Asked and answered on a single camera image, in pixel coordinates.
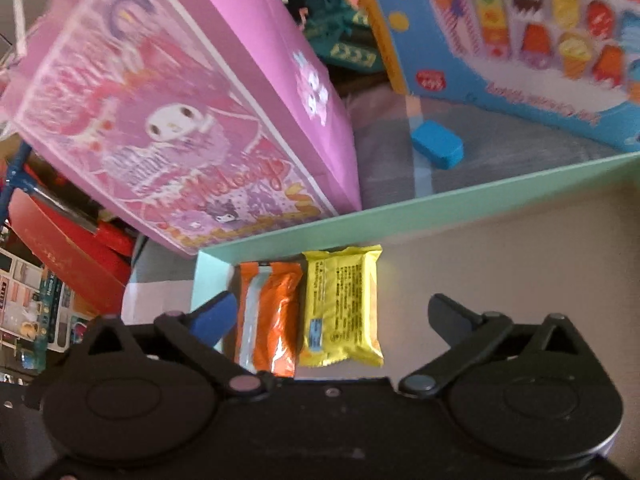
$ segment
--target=barcode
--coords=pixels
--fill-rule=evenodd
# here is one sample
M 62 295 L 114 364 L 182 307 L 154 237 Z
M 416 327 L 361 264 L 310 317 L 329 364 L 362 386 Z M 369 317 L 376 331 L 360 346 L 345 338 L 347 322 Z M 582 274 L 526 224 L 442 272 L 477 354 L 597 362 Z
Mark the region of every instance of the barcode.
M 322 350 L 322 318 L 312 319 L 309 323 L 309 350 Z

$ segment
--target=ice cream toy illustration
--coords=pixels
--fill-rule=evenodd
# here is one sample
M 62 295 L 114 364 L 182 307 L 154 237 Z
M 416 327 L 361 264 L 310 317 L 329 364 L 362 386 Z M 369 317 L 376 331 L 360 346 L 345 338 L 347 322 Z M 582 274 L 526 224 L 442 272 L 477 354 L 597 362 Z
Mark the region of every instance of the ice cream toy illustration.
M 640 105 L 640 59 L 636 59 L 630 66 L 627 73 L 629 81 L 629 99 Z
M 511 0 L 515 15 L 523 20 L 541 22 L 545 0 Z
M 628 54 L 640 54 L 640 16 L 632 12 L 622 15 L 620 44 Z
M 580 23 L 580 0 L 551 0 L 551 10 L 554 21 L 564 30 Z
M 605 45 L 596 64 L 593 66 L 593 78 L 607 88 L 622 85 L 624 51 L 615 45 Z
M 588 38 L 566 32 L 560 36 L 558 54 L 562 58 L 564 75 L 570 79 L 580 79 L 593 59 L 593 47 Z
M 474 0 L 474 3 L 487 53 L 491 57 L 509 58 L 511 49 L 504 0 Z
M 532 68 L 543 70 L 551 64 L 551 38 L 544 25 L 529 23 L 524 31 L 520 60 Z
M 459 54 L 478 53 L 480 42 L 476 37 L 467 0 L 434 0 L 444 22 L 453 49 Z
M 616 15 L 600 0 L 593 0 L 587 6 L 587 27 L 594 38 L 610 40 L 616 26 Z

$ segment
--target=orange snack package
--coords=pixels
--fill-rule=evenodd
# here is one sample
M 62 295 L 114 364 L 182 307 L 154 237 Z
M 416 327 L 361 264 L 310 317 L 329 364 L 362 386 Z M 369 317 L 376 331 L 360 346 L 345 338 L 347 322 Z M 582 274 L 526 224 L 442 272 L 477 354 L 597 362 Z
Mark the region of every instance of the orange snack package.
M 240 264 L 236 363 L 251 372 L 293 377 L 298 343 L 300 264 Z

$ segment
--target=toy packaging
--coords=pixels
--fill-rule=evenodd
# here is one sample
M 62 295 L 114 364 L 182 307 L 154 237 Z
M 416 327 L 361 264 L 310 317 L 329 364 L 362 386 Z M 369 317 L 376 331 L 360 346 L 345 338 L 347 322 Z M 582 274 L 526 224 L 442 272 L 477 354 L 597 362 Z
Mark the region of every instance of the toy packaging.
M 640 0 L 363 0 L 396 91 L 640 149 Z
M 282 0 L 326 64 L 362 73 L 385 67 L 360 0 Z
M 0 249 L 0 330 L 36 338 L 41 276 L 39 267 Z
M 378 342 L 378 274 L 381 246 L 307 251 L 301 366 L 345 359 L 382 366 Z
M 236 363 L 252 373 L 293 377 L 302 267 L 295 262 L 247 262 L 240 264 L 240 275 Z
M 0 106 L 182 254 L 360 209 L 347 114 L 280 0 L 52 0 Z

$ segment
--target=blue toy block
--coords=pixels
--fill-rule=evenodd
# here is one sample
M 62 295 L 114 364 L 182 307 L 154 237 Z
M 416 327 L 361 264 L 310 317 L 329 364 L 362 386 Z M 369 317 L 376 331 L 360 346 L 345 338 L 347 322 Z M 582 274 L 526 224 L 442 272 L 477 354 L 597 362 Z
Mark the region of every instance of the blue toy block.
M 462 139 L 434 121 L 416 128 L 411 142 L 418 153 L 441 170 L 450 170 L 465 156 Z

